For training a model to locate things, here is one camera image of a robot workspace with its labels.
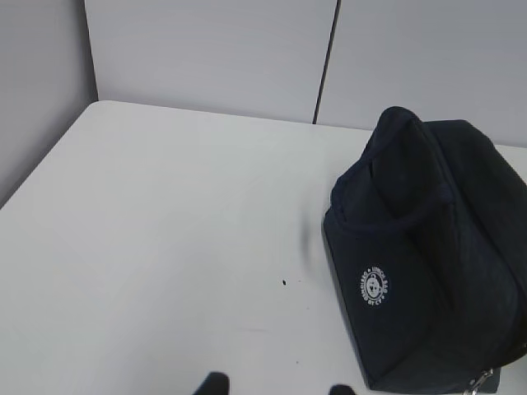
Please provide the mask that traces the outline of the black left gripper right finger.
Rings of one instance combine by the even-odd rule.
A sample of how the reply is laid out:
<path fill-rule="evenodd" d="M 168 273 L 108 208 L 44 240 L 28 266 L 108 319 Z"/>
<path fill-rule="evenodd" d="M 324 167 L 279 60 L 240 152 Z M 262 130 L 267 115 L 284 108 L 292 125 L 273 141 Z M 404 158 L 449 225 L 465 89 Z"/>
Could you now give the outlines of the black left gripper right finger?
<path fill-rule="evenodd" d="M 352 389 L 345 384 L 335 384 L 330 388 L 329 395 L 352 395 Z"/>

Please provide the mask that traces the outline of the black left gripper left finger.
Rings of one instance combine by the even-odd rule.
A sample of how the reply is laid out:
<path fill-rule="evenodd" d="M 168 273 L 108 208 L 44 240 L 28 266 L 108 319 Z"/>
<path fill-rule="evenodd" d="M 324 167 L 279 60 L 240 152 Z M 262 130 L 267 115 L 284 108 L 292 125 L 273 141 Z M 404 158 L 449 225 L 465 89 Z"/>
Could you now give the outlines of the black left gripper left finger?
<path fill-rule="evenodd" d="M 210 372 L 194 391 L 194 395 L 228 395 L 230 379 L 222 372 Z"/>

